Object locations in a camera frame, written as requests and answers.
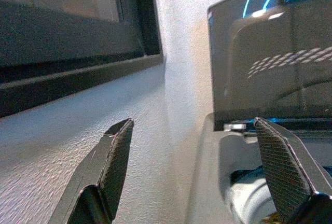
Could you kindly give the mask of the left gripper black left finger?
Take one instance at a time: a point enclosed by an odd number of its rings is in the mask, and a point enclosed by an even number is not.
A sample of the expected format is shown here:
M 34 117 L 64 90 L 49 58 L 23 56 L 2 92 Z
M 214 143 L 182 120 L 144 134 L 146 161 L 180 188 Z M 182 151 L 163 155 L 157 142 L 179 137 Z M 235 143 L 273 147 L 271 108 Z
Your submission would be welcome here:
M 72 174 L 49 224 L 112 224 L 127 173 L 133 119 L 111 126 Z

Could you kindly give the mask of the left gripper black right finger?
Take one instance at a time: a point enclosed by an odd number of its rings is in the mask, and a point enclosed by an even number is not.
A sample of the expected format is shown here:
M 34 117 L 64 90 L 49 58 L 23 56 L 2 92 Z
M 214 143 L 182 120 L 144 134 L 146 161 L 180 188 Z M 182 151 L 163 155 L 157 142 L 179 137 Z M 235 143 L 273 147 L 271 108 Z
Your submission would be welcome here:
M 332 224 L 332 176 L 286 128 L 256 117 L 262 168 L 282 224 Z

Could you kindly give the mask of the silver top-load washing machine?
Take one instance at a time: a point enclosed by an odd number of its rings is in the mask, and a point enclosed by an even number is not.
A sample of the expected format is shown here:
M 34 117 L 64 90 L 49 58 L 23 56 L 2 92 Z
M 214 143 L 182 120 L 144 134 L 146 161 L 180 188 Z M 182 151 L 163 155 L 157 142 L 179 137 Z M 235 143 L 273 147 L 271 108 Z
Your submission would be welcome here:
M 332 176 L 331 118 L 267 118 L 298 136 Z M 200 138 L 185 224 L 235 224 L 226 203 L 228 189 L 251 173 L 263 174 L 254 118 L 215 121 L 208 115 Z M 262 224 L 281 223 L 279 214 Z

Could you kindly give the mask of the steel washer drum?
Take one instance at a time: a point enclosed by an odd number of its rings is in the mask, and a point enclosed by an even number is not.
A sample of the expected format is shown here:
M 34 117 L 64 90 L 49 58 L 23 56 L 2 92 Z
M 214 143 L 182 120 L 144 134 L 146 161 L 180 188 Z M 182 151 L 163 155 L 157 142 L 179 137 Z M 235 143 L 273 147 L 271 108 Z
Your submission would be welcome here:
M 227 191 L 226 203 L 235 224 L 262 224 L 276 208 L 265 175 L 247 174 Z

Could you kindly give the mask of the dark glass washer lid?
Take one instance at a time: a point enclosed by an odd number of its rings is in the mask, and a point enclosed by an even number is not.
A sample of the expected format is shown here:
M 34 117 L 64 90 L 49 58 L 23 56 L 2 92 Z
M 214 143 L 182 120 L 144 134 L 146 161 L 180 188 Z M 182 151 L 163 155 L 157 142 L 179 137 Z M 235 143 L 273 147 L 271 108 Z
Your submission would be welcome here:
M 332 0 L 223 0 L 208 9 L 214 129 L 332 129 Z

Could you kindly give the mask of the dark window frame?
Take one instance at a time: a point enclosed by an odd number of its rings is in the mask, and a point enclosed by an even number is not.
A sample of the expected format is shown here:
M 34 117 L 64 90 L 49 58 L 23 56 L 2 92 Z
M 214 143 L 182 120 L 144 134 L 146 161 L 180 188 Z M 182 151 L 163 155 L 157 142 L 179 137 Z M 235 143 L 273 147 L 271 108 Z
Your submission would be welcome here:
M 156 0 L 0 0 L 0 118 L 162 62 Z

